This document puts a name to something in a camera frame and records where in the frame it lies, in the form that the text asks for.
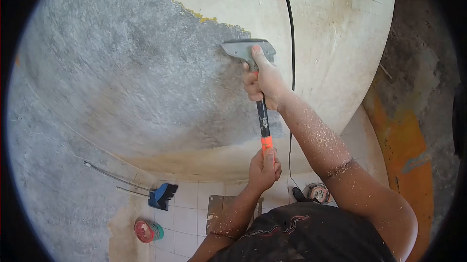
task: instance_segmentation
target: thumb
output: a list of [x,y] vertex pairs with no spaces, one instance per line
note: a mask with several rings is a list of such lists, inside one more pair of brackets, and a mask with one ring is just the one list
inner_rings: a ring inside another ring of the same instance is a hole
[[269,148],[264,152],[263,168],[267,171],[274,171],[274,158],[276,157],[276,150]]
[[251,48],[251,55],[253,56],[253,59],[260,70],[269,66],[270,62],[264,56],[264,53],[259,45],[254,45]]

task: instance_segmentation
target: hand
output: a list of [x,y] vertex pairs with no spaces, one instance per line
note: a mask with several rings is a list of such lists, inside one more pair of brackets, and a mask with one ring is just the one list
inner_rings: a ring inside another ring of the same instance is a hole
[[265,96],[266,107],[270,110],[277,110],[281,105],[281,99],[289,90],[281,72],[270,63],[263,54],[259,45],[251,49],[251,55],[256,62],[259,73],[255,75],[249,71],[247,63],[243,63],[245,72],[243,73],[243,84],[251,101],[260,101]]
[[251,159],[247,187],[255,193],[262,194],[281,177],[281,162],[276,154],[275,148],[268,148],[263,158],[262,149],[260,149]]

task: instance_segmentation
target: paint scraper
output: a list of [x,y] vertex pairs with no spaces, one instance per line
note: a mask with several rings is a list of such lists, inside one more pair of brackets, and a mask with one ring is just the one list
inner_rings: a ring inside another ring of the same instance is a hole
[[[276,50],[272,47],[265,39],[258,38],[244,38],[237,40],[229,40],[221,44],[220,46],[225,50],[225,52],[237,59],[240,59],[242,62],[246,62],[250,67],[250,72],[256,73],[259,72],[258,66],[251,55],[251,48],[254,45],[259,45],[266,56],[266,59],[271,63],[274,63],[274,55]],[[256,107],[258,108],[258,117],[260,121],[261,128],[261,147],[263,154],[267,148],[272,148],[272,136],[269,131],[269,121],[268,121],[268,111],[266,110],[266,102],[264,97],[261,101],[256,102]]]

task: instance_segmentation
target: power cord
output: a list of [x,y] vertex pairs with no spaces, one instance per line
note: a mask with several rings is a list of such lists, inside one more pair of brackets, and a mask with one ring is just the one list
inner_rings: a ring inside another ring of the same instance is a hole
[[[292,8],[290,7],[290,0],[285,0],[285,2],[287,3],[287,10],[289,11],[290,37],[292,41],[292,90],[295,91],[295,32],[293,28]],[[292,154],[292,131],[290,132],[290,139],[289,139],[289,173],[290,173],[290,179],[292,179],[293,183],[295,183],[295,186],[298,189],[300,189],[300,187],[298,187],[295,180],[292,178],[292,172],[290,169],[290,155],[291,154]]]

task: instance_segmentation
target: orange grip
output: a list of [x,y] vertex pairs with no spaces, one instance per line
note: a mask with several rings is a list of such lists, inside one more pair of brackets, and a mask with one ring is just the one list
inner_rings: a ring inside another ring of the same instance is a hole
[[269,136],[269,137],[262,137],[261,138],[261,148],[263,150],[263,155],[264,155],[264,152],[268,149],[268,148],[272,148],[273,145],[272,145],[272,136]]

